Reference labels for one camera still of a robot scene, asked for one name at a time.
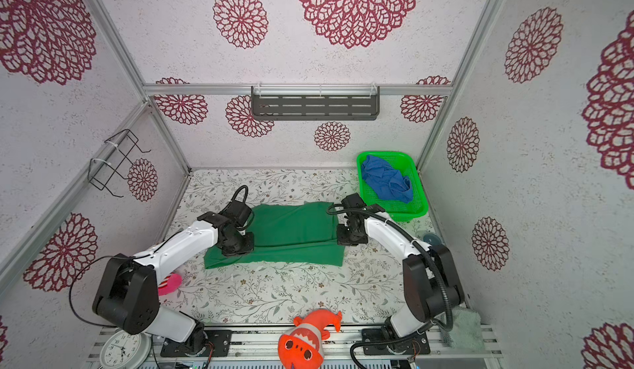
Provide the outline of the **green tank top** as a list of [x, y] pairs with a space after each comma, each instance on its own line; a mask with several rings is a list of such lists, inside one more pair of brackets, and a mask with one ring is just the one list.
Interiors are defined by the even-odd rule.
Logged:
[[310, 263], [341, 267], [344, 246], [337, 241], [338, 218], [328, 215], [328, 202], [303, 205], [258, 205], [247, 231], [254, 235], [254, 251], [226, 257], [217, 247], [204, 256], [206, 269], [243, 263]]

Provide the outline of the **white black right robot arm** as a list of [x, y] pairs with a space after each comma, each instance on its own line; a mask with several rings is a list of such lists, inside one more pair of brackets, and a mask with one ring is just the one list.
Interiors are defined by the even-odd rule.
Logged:
[[395, 338], [405, 339], [434, 326], [453, 330], [453, 309], [464, 302], [464, 291], [446, 246], [414, 238], [375, 205], [348, 209], [332, 205], [326, 213], [346, 218], [338, 225], [338, 243], [351, 246], [374, 240], [401, 261], [405, 305], [386, 320]]

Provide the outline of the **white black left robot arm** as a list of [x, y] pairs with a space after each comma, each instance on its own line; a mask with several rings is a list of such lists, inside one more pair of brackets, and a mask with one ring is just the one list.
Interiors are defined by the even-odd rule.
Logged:
[[207, 212], [185, 230], [134, 257], [118, 254], [105, 266], [92, 311], [128, 334], [146, 333], [187, 344], [204, 344], [204, 325], [181, 312], [163, 307], [159, 284], [192, 257], [215, 246], [226, 257], [254, 250], [254, 234], [246, 229], [254, 215]]

